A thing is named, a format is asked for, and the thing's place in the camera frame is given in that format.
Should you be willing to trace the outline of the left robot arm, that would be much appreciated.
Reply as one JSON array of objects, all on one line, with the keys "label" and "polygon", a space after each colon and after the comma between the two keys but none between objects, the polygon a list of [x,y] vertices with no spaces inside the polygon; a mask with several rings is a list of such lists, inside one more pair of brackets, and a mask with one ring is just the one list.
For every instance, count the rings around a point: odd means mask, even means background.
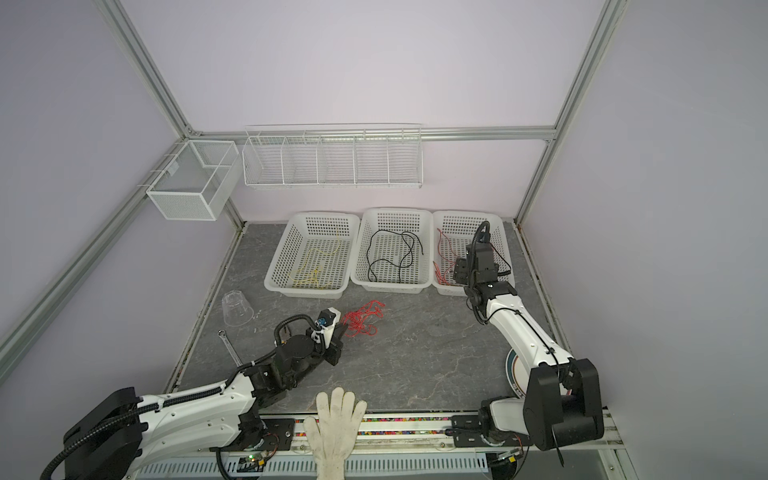
[{"label": "left robot arm", "polygon": [[321,363],[338,363],[346,325],[334,308],[298,314],[274,329],[269,353],[224,380],[185,391],[139,396],[114,391],[71,427],[43,469],[68,479],[126,479],[146,465],[193,451],[244,450],[268,433],[260,410],[286,397]]}]

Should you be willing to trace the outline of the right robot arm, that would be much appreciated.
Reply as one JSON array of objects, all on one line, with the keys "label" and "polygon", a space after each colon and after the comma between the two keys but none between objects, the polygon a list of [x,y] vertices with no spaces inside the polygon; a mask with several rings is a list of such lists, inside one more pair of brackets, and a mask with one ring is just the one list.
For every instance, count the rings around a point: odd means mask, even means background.
[{"label": "right robot arm", "polygon": [[481,438],[502,446],[512,437],[520,447],[533,445],[541,451],[601,439],[605,425],[597,368],[547,334],[517,290],[501,278],[495,255],[491,225],[484,220],[454,266],[454,279],[463,287],[475,320],[502,334],[523,371],[524,383],[514,398],[481,404]]}]

